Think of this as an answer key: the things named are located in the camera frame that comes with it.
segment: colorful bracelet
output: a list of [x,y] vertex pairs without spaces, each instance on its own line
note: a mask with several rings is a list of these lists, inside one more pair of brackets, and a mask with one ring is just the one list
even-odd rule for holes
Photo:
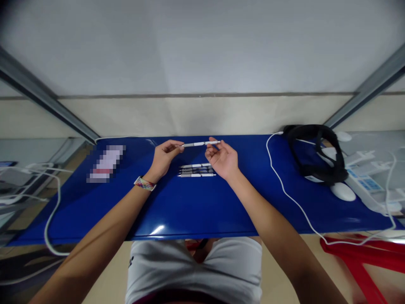
[[138,177],[136,179],[136,181],[134,182],[134,185],[141,187],[148,191],[153,191],[153,189],[156,187],[156,184],[148,182],[148,181],[144,180],[142,177],[143,176]]

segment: pen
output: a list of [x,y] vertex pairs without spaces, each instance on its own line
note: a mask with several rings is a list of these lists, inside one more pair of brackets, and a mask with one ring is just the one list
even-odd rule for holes
[[196,147],[196,146],[205,146],[208,144],[219,144],[221,141],[202,141],[199,143],[184,144],[183,147]]
[[186,171],[186,170],[179,170],[178,171],[179,173],[213,173],[214,172],[214,170],[213,169],[203,169],[203,170],[188,170],[188,171]]
[[199,167],[199,168],[179,168],[179,171],[200,171],[200,170],[213,170],[212,167]]
[[192,173],[192,174],[179,174],[179,177],[206,177],[206,176],[216,176],[214,173]]
[[183,165],[180,166],[179,168],[198,168],[198,167],[209,167],[211,166],[210,163],[204,163],[204,164],[194,164],[194,165]]

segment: blue table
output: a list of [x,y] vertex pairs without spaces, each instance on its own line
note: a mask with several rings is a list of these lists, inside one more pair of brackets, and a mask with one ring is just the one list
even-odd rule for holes
[[[284,195],[279,180],[270,168],[265,147],[268,137],[249,135],[216,138],[225,140],[238,151],[241,171],[299,233],[312,233],[300,209]],[[168,139],[154,137],[101,140],[62,187],[62,202],[49,229],[51,241],[54,244],[80,241],[131,189],[136,178],[146,173],[152,163],[154,147]],[[205,141],[207,137],[173,139],[189,143]],[[86,183],[87,174],[108,144],[127,147],[116,176],[105,184]],[[308,154],[303,158],[304,162],[311,159],[323,163],[312,145],[297,142],[297,148],[305,151],[305,155]],[[300,176],[282,136],[274,136],[269,141],[269,149],[273,165],[280,174],[286,191],[301,204],[318,232],[380,230],[391,226],[388,218],[370,211],[359,198],[353,202],[342,201],[328,187]],[[179,166],[205,163],[204,152],[205,147],[186,148],[173,161],[168,173],[142,209],[128,234],[128,240],[257,235],[242,204],[220,176],[177,177]],[[43,230],[55,202],[56,197],[9,245],[43,244]]]

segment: white shorts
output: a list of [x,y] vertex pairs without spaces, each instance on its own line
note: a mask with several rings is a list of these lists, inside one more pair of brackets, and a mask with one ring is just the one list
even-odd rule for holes
[[126,304],[159,290],[204,292],[225,303],[260,303],[262,247],[248,237],[214,242],[197,264],[184,241],[136,241],[131,247]]

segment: red stool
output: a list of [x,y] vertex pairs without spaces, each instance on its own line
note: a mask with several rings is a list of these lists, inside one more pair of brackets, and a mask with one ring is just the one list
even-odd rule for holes
[[[356,237],[365,239],[366,237],[356,234]],[[347,241],[360,243],[352,239],[334,239],[325,237],[330,242]],[[388,304],[375,285],[363,264],[370,264],[382,268],[405,273],[405,245],[386,241],[369,241],[363,246],[350,244],[326,245],[323,239],[320,240],[324,252],[340,257],[357,284],[364,293],[369,304]]]

